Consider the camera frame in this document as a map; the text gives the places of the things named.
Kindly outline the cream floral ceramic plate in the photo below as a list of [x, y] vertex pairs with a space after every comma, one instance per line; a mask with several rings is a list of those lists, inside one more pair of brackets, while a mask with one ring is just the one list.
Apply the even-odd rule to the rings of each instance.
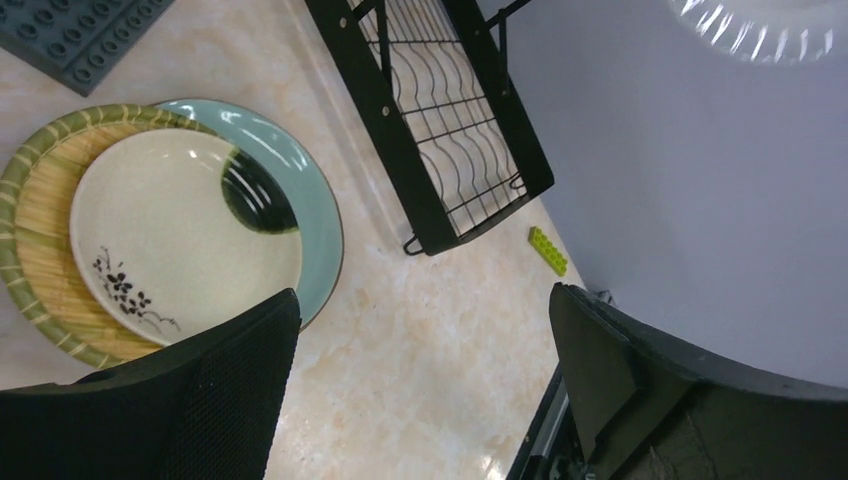
[[157, 129], [87, 168], [69, 217], [78, 270], [121, 325], [162, 346], [214, 328], [301, 277], [283, 187], [215, 135]]

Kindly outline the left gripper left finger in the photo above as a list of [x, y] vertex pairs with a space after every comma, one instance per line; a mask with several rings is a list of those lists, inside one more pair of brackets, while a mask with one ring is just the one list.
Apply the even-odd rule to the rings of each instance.
[[2, 477], [263, 478], [300, 324], [285, 289], [72, 384], [3, 391]]

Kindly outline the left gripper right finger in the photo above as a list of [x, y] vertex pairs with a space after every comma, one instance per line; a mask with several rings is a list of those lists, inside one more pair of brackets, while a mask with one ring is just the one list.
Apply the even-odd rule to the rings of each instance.
[[549, 317], [580, 462], [599, 479], [843, 479], [847, 391], [757, 369], [575, 285]]

